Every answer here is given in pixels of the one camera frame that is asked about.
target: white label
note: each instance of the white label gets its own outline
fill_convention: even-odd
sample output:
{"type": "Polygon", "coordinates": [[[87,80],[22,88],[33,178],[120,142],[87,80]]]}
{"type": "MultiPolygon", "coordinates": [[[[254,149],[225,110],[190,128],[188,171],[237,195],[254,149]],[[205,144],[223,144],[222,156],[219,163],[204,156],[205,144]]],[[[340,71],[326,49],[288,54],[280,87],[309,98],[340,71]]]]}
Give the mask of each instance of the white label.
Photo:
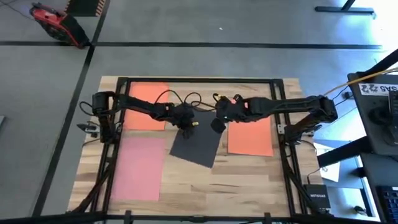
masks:
{"type": "Polygon", "coordinates": [[[359,83],[362,95],[368,96],[388,96],[391,90],[398,91],[398,85],[359,83]]]}

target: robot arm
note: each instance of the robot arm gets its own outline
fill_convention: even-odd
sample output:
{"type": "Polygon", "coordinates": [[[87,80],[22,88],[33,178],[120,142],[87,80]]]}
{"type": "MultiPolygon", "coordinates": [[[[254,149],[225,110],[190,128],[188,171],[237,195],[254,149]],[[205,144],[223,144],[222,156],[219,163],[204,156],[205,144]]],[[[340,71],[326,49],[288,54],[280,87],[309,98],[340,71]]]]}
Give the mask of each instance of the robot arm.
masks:
{"type": "Polygon", "coordinates": [[[135,97],[116,94],[112,91],[95,93],[92,107],[94,116],[98,117],[101,142],[113,142],[116,139],[116,128],[111,121],[111,115],[123,109],[148,114],[157,121],[170,122],[183,130],[185,138],[189,138],[192,135],[193,127],[197,125],[197,123],[192,121],[194,114],[192,107],[188,105],[180,104],[175,106],[173,103],[149,103],[135,97]],[[116,111],[109,109],[110,97],[116,102],[116,111]]]}
{"type": "Polygon", "coordinates": [[[285,127],[285,140],[295,142],[301,139],[302,133],[317,129],[319,123],[331,123],[338,118],[333,100],[325,96],[270,100],[265,97],[243,98],[241,95],[235,95],[235,103],[225,96],[214,96],[218,101],[216,119],[211,123],[211,127],[217,133],[222,133],[226,128],[225,123],[231,121],[247,123],[277,113],[310,112],[297,124],[285,127]]]}

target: red power tool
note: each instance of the red power tool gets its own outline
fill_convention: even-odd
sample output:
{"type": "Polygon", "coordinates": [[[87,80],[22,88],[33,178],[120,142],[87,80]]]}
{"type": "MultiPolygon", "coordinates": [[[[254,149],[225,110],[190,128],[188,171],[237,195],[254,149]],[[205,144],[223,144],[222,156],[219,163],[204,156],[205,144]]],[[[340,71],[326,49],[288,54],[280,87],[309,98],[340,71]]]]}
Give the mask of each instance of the red power tool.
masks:
{"type": "Polygon", "coordinates": [[[54,39],[74,45],[79,49],[90,45],[90,40],[76,19],[41,3],[32,3],[30,14],[54,39]]]}

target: floor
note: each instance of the floor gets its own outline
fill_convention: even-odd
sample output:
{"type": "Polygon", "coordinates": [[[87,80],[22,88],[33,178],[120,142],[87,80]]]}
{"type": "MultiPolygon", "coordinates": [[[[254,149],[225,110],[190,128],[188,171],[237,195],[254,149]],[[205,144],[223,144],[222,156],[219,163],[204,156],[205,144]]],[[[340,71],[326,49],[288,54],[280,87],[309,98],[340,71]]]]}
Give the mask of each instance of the floor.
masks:
{"type": "MultiPolygon", "coordinates": [[[[29,15],[31,0],[3,1],[29,15]]],[[[41,2],[63,9],[67,1],[41,2]]],[[[358,44],[383,49],[97,47],[86,74],[81,71],[88,49],[2,44],[53,40],[37,23],[0,3],[0,115],[7,117],[0,127],[0,218],[31,215],[77,83],[83,84],[79,100],[90,99],[103,75],[299,78],[306,95],[323,94],[346,82],[347,73],[368,69],[396,47],[397,34],[388,26],[392,0],[356,3],[374,7],[375,16],[313,10],[343,2],[112,0],[100,42],[358,44]]],[[[77,20],[92,39],[99,18],[77,20]]],[[[324,126],[316,138],[349,141],[361,135],[341,131],[358,117],[354,102],[339,105],[338,112],[340,119],[324,126]]],[[[75,110],[43,214],[65,212],[85,137],[76,124],[88,119],[75,110]]]]}

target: wooden table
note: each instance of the wooden table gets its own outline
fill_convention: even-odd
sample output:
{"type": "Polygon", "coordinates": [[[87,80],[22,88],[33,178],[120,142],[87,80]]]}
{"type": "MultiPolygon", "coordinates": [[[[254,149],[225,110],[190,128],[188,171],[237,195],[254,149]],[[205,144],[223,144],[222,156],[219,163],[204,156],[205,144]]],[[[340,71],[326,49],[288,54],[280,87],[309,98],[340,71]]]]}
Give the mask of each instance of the wooden table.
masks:
{"type": "MultiPolygon", "coordinates": [[[[99,91],[114,91],[118,77],[102,77],[99,91]]],[[[214,104],[213,93],[232,98],[239,93],[244,98],[265,96],[271,98],[268,84],[262,83],[168,83],[171,90],[185,97],[192,91],[199,92],[205,103],[214,104]]],[[[298,79],[284,79],[287,98],[300,98],[302,91],[298,79]]],[[[178,103],[175,95],[169,101],[178,103]]],[[[306,114],[291,114],[292,123],[306,114]]],[[[124,130],[124,136],[151,136],[166,139],[167,153],[162,174],[160,200],[114,201],[109,204],[110,214],[124,214],[132,210],[135,215],[206,215],[230,217],[261,217],[270,212],[272,217],[289,217],[287,196],[280,161],[280,149],[274,117],[272,117],[273,157],[227,154],[227,130],[223,133],[212,169],[199,166],[169,155],[177,132],[166,125],[165,131],[124,130]]],[[[100,142],[87,144],[83,148],[68,209],[71,210],[83,200],[95,184],[98,164],[103,145],[100,142]]],[[[302,181],[307,174],[317,170],[318,161],[313,146],[303,143],[297,146],[302,181]]],[[[321,184],[320,173],[310,176],[313,184],[321,184]]],[[[293,188],[296,211],[299,200],[293,188]]]]}

